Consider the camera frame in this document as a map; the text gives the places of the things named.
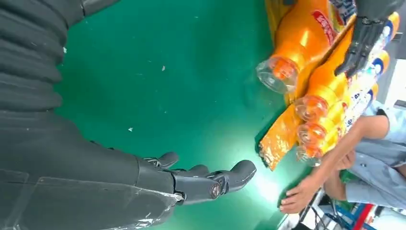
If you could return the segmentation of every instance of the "black sleeve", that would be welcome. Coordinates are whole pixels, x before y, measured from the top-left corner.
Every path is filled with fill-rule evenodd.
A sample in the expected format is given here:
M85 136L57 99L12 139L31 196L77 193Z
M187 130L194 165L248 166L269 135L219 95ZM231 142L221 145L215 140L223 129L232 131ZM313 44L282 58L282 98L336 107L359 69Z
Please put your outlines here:
M62 102L53 84L62 79L56 65L68 28L115 1L0 1L0 169L27 172L32 181L47 176L140 185L138 157L88 142L53 112ZM171 193L172 179L165 178L158 186L141 184Z
M62 79L56 65L64 57L68 28L116 1L0 0L0 226L97 230L148 226L146 217L159 219L157 224L170 216L164 196L133 190L172 194L170 173L85 140L53 112L62 103L53 85ZM9 172L29 175L24 186L8 180ZM46 177L130 189L101 187L106 197L117 198L104 199L75 187L36 186Z

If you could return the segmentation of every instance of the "plastic bottle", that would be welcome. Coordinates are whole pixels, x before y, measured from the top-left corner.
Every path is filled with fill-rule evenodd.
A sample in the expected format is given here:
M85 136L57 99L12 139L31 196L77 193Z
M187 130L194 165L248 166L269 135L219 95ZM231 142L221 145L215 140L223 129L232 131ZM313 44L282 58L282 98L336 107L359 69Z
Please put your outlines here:
M379 80L389 66L390 57L385 50L381 50L378 58L368 64L368 68L357 74L350 89L350 101L358 103L358 98L365 96L374 84ZM349 104L349 110L353 110L356 103Z
M353 0L298 0L278 27L273 55L257 66L258 78L276 92L292 92L299 72L324 57L355 11Z
M388 66L389 55L386 51L381 50L379 56L369 64L368 68L357 74L343 100L335 103L329 109L326 117L306 122L298 127L299 142L310 145L322 143L327 134L342 123L348 113L356 110L355 107L360 99L365 97L365 94L370 91Z
M343 123L339 128L336 128L326 135L326 141L318 145L301 144L296 148L296 156L299 161L305 162L307 165L315 167L321 164L321 158L324 154L333 149L342 136L341 129L344 128Z
M373 87L364 94L358 103L353 107L352 110L348 110L346 117L344 119L345 131L344 134L348 133L354 123L358 118L365 112L365 110L371 105L372 101L376 99L378 94L378 84L374 84Z
M378 84L374 86L358 101L354 107L354 111L346 113L344 122L341 122L336 129L331 130L325 136L325 141L319 142L316 145L301 144L296 148L296 156L299 161L303 161L309 166L319 166L321 158L328 151L332 150L340 140L351 129L354 122L365 112L372 100L378 94Z
M328 115L320 118L317 122L306 122L300 125L297 130L299 142L304 145L320 145L328 140L328 133L337 129L337 126L344 121L348 101L343 100L335 103Z
M389 17L386 29L376 46L386 45L396 34L398 26L399 14L395 12ZM335 76L334 70L344 60L347 48L351 43L352 32L353 28L347 32L325 64L312 73L306 95L295 102L296 113L303 120L315 121L320 117L325 117L329 107L341 100L347 93L351 79L347 79L345 73ZM376 55L376 52L371 53L370 59L374 60Z

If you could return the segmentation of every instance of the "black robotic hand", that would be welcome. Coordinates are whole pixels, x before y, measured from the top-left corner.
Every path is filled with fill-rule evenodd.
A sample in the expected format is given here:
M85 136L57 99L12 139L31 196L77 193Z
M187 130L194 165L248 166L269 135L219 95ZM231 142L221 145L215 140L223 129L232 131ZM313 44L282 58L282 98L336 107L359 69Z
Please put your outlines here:
M346 72L351 77L363 69L368 56L378 41L389 15L403 5L405 0L355 0L357 18L355 20L352 42L344 62L335 70L335 75Z
M238 162L231 171L210 173L204 165L196 165L188 171L169 170L169 167L179 160L174 152L166 153L160 158L144 160L152 164L156 170L169 173L173 177L173 193L179 196L178 205L210 201L229 192L238 191L257 171L255 165L247 160Z

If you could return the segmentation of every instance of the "red object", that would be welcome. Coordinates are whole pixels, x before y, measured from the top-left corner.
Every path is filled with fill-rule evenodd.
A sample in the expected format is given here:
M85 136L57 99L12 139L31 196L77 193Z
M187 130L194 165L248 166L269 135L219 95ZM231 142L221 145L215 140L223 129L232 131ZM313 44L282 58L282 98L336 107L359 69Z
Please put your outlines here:
M369 215L369 212L371 211L372 208L373 208L373 205L371 205L371 204L365 205L364 210L361 212L360 217L358 218L358 220L355 223L352 230L361 230L362 229L362 226L364 225L364 223Z

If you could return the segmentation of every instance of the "human hand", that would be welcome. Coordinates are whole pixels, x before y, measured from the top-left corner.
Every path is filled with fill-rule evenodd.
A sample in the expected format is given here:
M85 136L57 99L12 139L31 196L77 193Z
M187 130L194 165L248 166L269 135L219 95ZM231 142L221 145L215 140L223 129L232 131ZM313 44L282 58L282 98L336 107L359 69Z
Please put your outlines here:
M280 210L286 214L299 213L312 200L322 182L314 175L307 176L298 186L286 192L287 198L281 201Z
M340 162L336 165L337 170L344 170L351 168L355 163L355 151L351 150Z

